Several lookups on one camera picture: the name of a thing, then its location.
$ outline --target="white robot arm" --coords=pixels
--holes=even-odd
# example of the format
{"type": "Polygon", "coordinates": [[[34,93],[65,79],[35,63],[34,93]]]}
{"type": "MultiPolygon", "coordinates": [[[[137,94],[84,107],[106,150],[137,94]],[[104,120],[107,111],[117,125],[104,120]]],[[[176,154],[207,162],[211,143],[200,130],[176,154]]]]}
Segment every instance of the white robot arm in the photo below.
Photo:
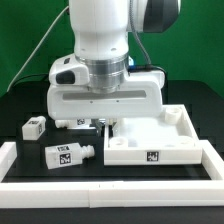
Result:
{"type": "Polygon", "coordinates": [[[77,119],[159,114],[164,74],[128,72],[127,32],[133,27],[134,32],[163,32],[178,17],[180,0],[70,0],[69,7],[75,49],[51,68],[50,116],[77,119]]]}

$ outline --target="white frame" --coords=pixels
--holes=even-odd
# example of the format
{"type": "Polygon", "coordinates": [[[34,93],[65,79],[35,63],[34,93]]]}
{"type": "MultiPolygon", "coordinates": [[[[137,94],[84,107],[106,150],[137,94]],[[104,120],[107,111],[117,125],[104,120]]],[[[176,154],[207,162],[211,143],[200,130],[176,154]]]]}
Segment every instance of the white frame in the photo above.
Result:
{"type": "Polygon", "coordinates": [[[200,143],[208,181],[1,183],[0,208],[224,205],[224,162],[208,141],[200,143]]]}

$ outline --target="black table surface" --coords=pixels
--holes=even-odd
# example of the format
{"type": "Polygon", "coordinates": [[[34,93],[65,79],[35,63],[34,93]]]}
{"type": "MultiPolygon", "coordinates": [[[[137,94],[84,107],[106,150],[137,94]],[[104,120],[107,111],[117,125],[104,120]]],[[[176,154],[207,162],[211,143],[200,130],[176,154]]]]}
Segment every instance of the black table surface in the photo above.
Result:
{"type": "MultiPolygon", "coordinates": [[[[95,130],[57,129],[47,114],[46,82],[27,82],[0,98],[0,146],[16,141],[18,157],[4,178],[13,182],[70,182],[117,180],[205,180],[201,165],[103,165],[103,137],[95,130]],[[31,117],[45,116],[46,131],[38,141],[23,141],[22,126],[31,117]],[[93,145],[96,156],[79,166],[48,170],[46,146],[79,142],[93,145]]],[[[209,140],[224,158],[224,99],[197,81],[169,81],[165,104],[184,104],[199,139],[209,140]]],[[[0,223],[221,223],[224,207],[1,209],[0,223]]]]}

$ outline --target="black cable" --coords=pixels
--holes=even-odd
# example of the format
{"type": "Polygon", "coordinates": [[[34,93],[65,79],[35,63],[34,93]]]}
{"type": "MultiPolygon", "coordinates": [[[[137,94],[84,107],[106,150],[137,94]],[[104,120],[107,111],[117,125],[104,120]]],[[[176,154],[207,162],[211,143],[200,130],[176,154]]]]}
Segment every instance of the black cable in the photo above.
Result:
{"type": "Polygon", "coordinates": [[[12,87],[15,87],[20,81],[24,80],[24,79],[29,79],[29,78],[33,78],[33,77],[40,77],[40,76],[44,76],[44,78],[41,80],[41,81],[44,81],[46,80],[46,78],[48,77],[48,74],[37,74],[37,75],[28,75],[28,76],[24,76],[18,80],[16,80],[14,83],[13,83],[13,86],[12,87]]]}

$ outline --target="white cuboid object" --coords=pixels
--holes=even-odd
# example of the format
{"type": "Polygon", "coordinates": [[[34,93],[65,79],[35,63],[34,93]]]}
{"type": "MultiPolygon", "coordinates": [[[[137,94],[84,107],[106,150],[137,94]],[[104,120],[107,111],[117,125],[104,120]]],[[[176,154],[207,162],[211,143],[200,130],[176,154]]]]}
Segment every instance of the white cuboid object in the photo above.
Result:
{"type": "Polygon", "coordinates": [[[36,141],[45,131],[46,118],[32,117],[22,127],[23,140],[36,141]]]}
{"type": "Polygon", "coordinates": [[[4,179],[16,157],[16,143],[5,142],[0,148],[0,182],[4,179]]]}
{"type": "Polygon", "coordinates": [[[158,117],[122,118],[105,128],[105,165],[200,164],[202,146],[184,105],[167,105],[158,117]]]}

